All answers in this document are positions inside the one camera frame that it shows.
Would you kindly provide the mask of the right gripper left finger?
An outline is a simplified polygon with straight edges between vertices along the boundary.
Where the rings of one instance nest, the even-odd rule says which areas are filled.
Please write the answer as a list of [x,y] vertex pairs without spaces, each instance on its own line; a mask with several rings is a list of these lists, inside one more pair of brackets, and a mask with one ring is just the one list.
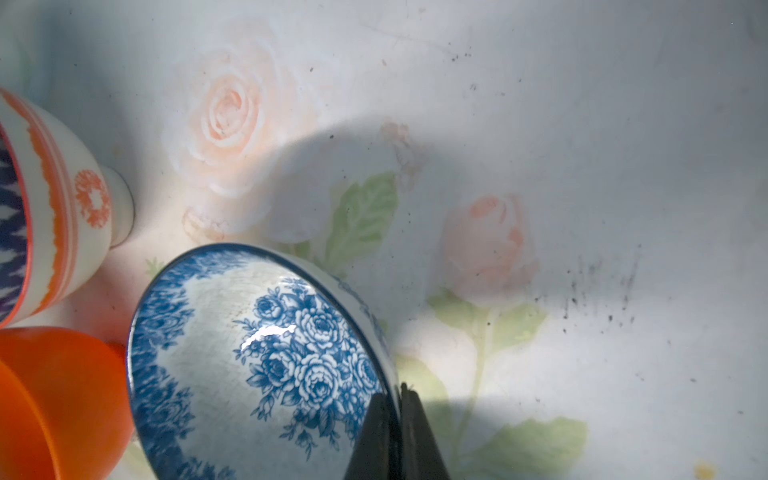
[[390,470],[390,410],[386,397],[374,394],[344,475],[345,480],[387,480]]

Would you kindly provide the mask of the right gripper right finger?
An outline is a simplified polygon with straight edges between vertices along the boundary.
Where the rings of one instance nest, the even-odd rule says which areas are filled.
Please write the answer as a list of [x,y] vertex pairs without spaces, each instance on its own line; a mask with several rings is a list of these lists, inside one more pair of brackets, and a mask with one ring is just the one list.
[[449,480],[449,473],[419,395],[401,384],[402,478]]

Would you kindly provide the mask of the blue floral bowl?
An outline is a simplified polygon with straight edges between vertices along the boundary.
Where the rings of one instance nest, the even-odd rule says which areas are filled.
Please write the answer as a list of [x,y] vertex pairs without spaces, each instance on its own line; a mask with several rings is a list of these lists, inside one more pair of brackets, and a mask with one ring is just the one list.
[[127,348],[133,420],[159,479],[339,479],[373,396],[400,419],[372,311],[296,256],[189,250],[141,297]]

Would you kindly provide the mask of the orange geometric pattern bowl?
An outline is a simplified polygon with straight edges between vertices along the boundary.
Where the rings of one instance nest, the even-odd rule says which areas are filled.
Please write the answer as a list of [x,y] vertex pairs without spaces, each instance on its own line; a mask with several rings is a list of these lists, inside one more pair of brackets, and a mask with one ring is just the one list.
[[124,179],[48,111],[2,90],[2,326],[82,287],[133,222]]

